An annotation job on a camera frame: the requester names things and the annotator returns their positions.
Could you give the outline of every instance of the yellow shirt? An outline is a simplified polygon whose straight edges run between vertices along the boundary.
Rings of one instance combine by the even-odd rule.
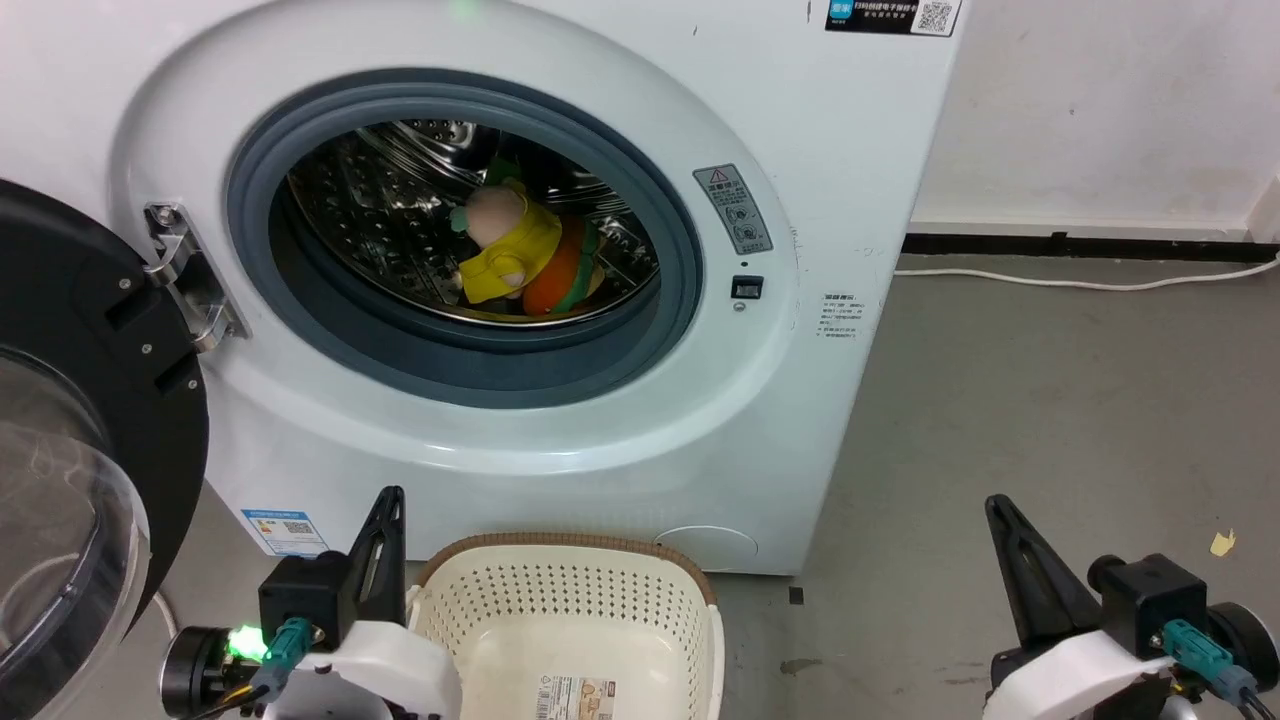
[[[543,272],[559,245],[562,232],[559,218],[530,200],[521,188],[512,187],[512,190],[525,202],[525,214],[521,215],[520,223],[498,238],[498,242],[458,264],[462,290],[468,302],[484,302],[525,287]],[[525,281],[512,287],[502,277],[515,273],[524,273]]]

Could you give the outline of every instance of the warning label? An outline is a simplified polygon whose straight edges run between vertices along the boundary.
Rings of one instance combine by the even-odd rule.
[[[306,512],[291,510],[241,510],[241,512],[276,555],[314,557],[329,550]]]
[[[613,680],[543,675],[534,720],[613,720],[617,691]]]
[[[950,37],[959,13],[960,0],[831,0],[827,29]]]
[[[719,214],[721,223],[733,242],[739,255],[765,252],[773,250],[769,231],[764,227],[760,209],[751,197],[746,182],[733,165],[703,168],[694,170],[694,179],[703,186],[703,192],[710,199]]]
[[[828,292],[822,296],[822,311],[818,313],[818,329],[814,334],[831,340],[854,340],[864,310],[865,305],[852,295]]]

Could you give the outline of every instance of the gray floor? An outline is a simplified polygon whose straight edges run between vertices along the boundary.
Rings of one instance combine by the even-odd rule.
[[[1236,269],[945,263],[1102,282]],[[804,575],[717,578],[722,717],[977,717],[991,655],[1015,643],[982,514],[995,492],[1080,573],[1106,552],[1165,552],[1211,600],[1280,623],[1277,373],[1280,273],[1140,293],[897,279]],[[1235,548],[1215,557],[1230,529]],[[182,621],[238,624],[271,564],[206,493],[166,588]],[[218,593],[192,589],[210,574]],[[148,611],[70,717],[163,717],[164,650]]]

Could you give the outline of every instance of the black sticker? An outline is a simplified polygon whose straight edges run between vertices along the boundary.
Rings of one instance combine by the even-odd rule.
[[[831,0],[827,29],[951,37],[960,0]]]

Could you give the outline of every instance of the white wall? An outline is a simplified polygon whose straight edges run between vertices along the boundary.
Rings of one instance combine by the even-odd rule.
[[[1280,170],[1280,1],[965,9],[913,231],[1243,237]]]

